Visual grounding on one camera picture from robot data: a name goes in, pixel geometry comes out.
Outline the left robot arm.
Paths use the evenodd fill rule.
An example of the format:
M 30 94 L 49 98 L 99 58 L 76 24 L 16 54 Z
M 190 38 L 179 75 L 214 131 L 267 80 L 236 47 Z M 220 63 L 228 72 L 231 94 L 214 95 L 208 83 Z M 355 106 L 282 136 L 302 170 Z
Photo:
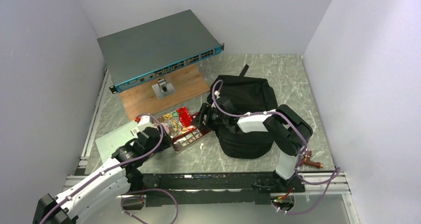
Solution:
M 138 168 L 152 154 L 170 145 L 171 138 L 162 125 L 146 127 L 82 181 L 55 197 L 44 195 L 38 201 L 33 223 L 86 223 L 89 216 L 116 197 L 138 193 L 143 186 L 143 174 Z

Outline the dark red book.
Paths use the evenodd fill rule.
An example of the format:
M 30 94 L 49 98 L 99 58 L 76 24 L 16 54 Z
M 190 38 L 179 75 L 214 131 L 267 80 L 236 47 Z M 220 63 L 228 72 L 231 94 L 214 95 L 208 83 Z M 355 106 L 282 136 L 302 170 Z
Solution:
M 184 117 L 179 116 L 177 121 L 180 124 L 180 128 L 175 129 L 176 135 L 172 137 L 172 147 L 176 153 L 184 151 L 211 132 L 209 129 L 198 129 L 192 125 L 187 126 L 187 117 L 185 115 Z

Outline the red snack packet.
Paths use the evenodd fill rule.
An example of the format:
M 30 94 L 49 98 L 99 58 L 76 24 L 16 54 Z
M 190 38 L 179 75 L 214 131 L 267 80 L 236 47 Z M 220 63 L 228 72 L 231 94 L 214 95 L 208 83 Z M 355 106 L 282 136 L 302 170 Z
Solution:
M 167 134 L 171 137 L 177 137 L 195 129 L 191 125 L 192 118 L 186 107 L 180 107 L 174 111 L 158 117 Z

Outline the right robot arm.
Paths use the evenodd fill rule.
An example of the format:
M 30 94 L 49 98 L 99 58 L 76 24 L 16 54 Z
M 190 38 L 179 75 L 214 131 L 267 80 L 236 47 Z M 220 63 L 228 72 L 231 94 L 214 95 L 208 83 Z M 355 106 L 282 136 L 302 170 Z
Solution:
M 312 128 L 287 105 L 240 113 L 227 97 L 203 103 L 191 124 L 214 131 L 223 152 L 232 158 L 256 159 L 276 144 L 280 156 L 273 181 L 280 192 L 292 186 L 299 154 L 313 135 Z

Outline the black student backpack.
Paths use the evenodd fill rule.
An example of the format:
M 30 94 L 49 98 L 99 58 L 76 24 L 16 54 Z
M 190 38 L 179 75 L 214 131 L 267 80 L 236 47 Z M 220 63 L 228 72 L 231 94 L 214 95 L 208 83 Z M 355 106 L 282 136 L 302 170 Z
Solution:
M 213 104 L 212 96 L 220 108 L 229 113 L 232 128 L 217 125 L 214 129 L 222 151 L 229 157 L 256 159 L 266 154 L 274 139 L 263 122 L 269 111 L 278 107 L 273 88 L 267 79 L 246 77 L 249 66 L 240 75 L 219 75 L 213 82 L 207 102 Z

